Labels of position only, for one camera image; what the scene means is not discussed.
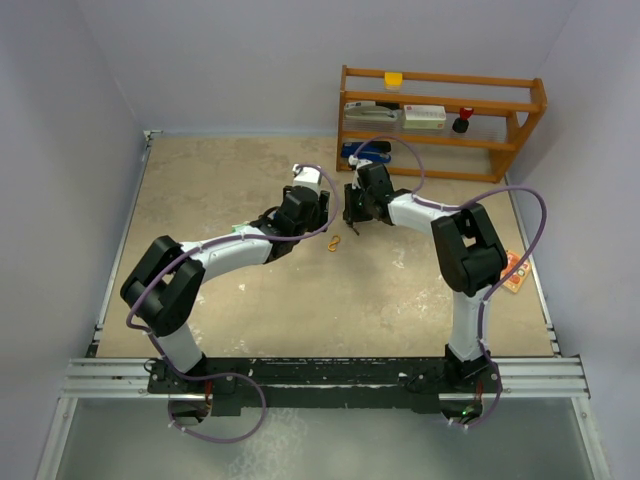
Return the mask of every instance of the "small orange object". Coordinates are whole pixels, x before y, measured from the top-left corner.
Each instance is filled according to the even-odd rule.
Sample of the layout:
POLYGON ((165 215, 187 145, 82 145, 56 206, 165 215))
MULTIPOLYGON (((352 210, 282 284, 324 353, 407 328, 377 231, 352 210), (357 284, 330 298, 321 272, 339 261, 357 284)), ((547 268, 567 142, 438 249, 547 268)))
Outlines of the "small orange object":
POLYGON ((331 237, 331 241, 329 242, 329 246, 327 247, 330 252, 335 252, 338 249, 338 244, 340 243, 340 235, 334 235, 331 237))
MULTIPOLYGON (((516 263, 520 261, 520 258, 520 255, 517 253, 507 250, 507 268, 502 271, 500 278, 503 278, 507 273, 513 270, 513 267, 515 267, 516 263)), ((529 272, 531 272, 531 264, 529 263, 529 260, 527 260, 520 266, 520 268, 518 268, 518 271, 513 272, 513 275, 511 275, 509 280, 504 282, 502 286, 508 288, 513 293, 518 293, 518 290, 520 290, 520 287, 529 275, 529 272)))

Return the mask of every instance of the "white box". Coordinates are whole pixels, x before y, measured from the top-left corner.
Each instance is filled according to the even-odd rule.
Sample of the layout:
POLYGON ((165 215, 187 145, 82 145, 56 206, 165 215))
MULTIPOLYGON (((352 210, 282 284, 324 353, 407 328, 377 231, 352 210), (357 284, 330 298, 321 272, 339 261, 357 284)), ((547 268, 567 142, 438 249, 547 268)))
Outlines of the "white box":
POLYGON ((440 105, 405 105, 404 128, 440 130, 444 128, 447 112, 440 105))

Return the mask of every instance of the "beige floor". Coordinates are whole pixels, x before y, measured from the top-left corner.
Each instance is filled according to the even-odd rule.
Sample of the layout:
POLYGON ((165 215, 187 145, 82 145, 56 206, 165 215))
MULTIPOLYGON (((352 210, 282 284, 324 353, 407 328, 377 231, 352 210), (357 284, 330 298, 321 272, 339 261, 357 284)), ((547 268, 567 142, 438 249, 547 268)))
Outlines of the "beige floor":
MULTIPOLYGON (((229 233, 279 204, 295 162, 336 174, 332 138, 159 138, 141 187, 107 311, 98 355, 154 355, 149 340, 124 325, 118 292, 149 244, 169 234, 177 241, 229 233)), ((439 162, 475 162, 467 151, 436 152, 439 162)), ((396 154, 394 163, 412 159, 396 154)), ((394 177, 412 187, 417 178, 394 177)), ((422 195, 458 204, 493 185, 428 179, 422 195)), ((486 206, 507 249, 523 251, 509 197, 486 206)), ((430 238, 381 223, 360 226, 358 237, 341 220, 328 233, 302 242, 268 265, 237 270, 205 284, 189 320, 209 356, 439 356, 451 329, 451 293, 439 275, 430 238), (327 250, 333 234, 342 241, 327 250)), ((494 297, 489 341, 495 355, 552 355, 535 283, 516 295, 494 297)))

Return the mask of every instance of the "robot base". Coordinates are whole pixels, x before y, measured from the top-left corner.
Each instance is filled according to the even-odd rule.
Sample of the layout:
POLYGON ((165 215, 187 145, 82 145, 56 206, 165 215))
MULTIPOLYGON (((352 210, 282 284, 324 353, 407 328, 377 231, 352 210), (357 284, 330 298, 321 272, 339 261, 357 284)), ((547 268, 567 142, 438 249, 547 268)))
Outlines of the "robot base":
MULTIPOLYGON (((250 376, 270 408, 408 409, 416 413, 461 416, 478 391, 495 393, 496 381, 484 359, 467 376, 452 368, 451 357, 406 358, 206 358, 190 375, 236 372, 250 376), (442 394, 467 394, 460 400, 442 394)), ((205 382, 177 377, 161 360, 150 369, 149 393, 203 394, 205 382)), ((213 381, 214 416, 237 416, 243 407, 260 407, 255 389, 235 377, 213 381)), ((474 412, 478 412, 476 402, 474 412)))

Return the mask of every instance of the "yellow object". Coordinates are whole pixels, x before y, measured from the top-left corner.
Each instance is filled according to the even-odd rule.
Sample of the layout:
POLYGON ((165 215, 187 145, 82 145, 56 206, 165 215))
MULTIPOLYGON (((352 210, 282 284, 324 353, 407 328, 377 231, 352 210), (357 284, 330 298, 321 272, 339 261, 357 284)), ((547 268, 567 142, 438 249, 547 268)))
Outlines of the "yellow object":
POLYGON ((329 242, 329 246, 327 247, 330 252, 335 252, 338 249, 338 244, 340 243, 340 235, 334 235, 331 237, 331 241, 329 242))
POLYGON ((402 74, 397 72, 384 72, 384 88, 391 92, 399 92, 402 86, 402 74))

